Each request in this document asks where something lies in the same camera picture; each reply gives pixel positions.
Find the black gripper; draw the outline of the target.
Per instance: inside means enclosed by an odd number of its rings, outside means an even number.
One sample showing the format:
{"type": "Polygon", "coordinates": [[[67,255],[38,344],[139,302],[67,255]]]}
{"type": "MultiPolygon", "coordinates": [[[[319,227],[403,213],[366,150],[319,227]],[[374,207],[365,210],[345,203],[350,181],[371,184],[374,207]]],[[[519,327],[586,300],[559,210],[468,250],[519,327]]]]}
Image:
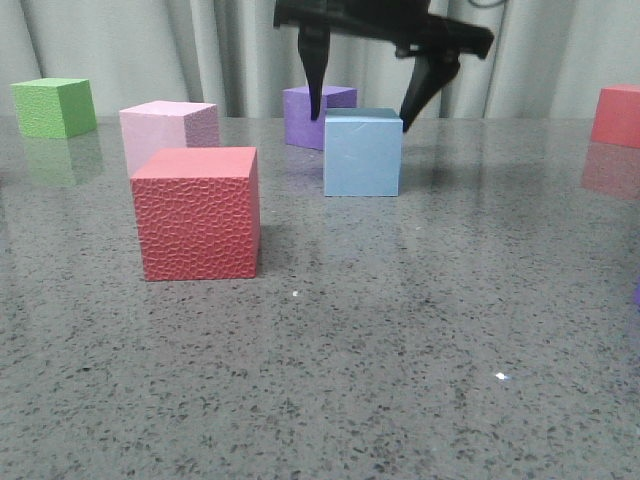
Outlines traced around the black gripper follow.
{"type": "Polygon", "coordinates": [[[399,58],[416,57],[399,117],[406,133],[429,101],[455,78],[459,55],[488,56],[494,35],[486,27],[429,11],[428,1],[278,1],[274,26],[299,28],[298,52],[317,121],[333,33],[387,41],[399,58]]]}

